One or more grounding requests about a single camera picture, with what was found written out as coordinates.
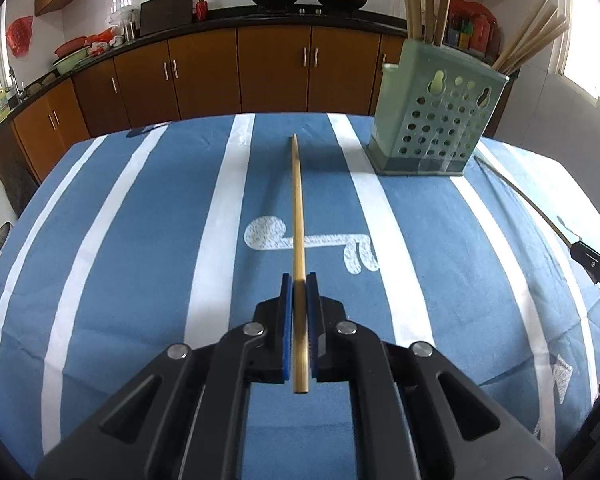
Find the red bottle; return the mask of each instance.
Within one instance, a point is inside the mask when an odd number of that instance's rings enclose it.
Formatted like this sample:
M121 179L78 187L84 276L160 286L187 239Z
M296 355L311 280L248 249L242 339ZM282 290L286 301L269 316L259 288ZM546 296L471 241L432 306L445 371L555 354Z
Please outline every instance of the red bottle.
M205 0L196 1L196 19L199 22L204 22L206 19L206 12L209 10L208 3Z

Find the red object on wall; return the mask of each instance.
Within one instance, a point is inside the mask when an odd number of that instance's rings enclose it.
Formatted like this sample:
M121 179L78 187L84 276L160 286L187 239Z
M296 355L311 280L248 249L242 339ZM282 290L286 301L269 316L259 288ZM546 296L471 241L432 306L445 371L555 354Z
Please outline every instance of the red object on wall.
M17 20L14 20L7 29L7 45L15 57L22 57L29 51L32 22L33 16L18 18Z
M209 4L205 0L196 1L196 20L204 22L206 19L206 12L209 10Z

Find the red plastic bag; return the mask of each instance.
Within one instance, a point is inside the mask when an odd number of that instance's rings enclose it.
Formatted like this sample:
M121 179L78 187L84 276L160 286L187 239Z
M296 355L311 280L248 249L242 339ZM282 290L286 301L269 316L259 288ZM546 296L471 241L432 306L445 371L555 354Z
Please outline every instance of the red plastic bag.
M33 16L18 18L7 29L7 45L15 57L22 57L29 51L32 22Z

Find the upper cabinet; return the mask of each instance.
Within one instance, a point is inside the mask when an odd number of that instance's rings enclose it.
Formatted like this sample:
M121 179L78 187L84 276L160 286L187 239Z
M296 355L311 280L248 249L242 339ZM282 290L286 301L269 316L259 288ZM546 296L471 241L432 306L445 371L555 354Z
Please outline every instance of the upper cabinet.
M234 28L169 40L169 54L181 118L240 113Z

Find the metal screw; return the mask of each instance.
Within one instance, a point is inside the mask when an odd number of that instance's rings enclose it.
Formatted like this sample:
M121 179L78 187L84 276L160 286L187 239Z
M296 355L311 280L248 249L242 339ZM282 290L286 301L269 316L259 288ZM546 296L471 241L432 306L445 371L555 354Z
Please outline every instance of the metal screw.
M358 326L352 321L341 321L336 325L338 334L342 335L354 335Z
M418 357L430 357L433 354L433 346L424 341L418 341L413 345L413 353Z
M257 336L257 335L261 335L264 332L264 327L260 324L260 323L256 323L256 322L250 322L247 323L243 328L242 331L246 334L246 335L250 335L252 337Z
M167 348L167 355L171 359L184 359L188 353L189 347L187 345L183 345L182 343L177 343Z

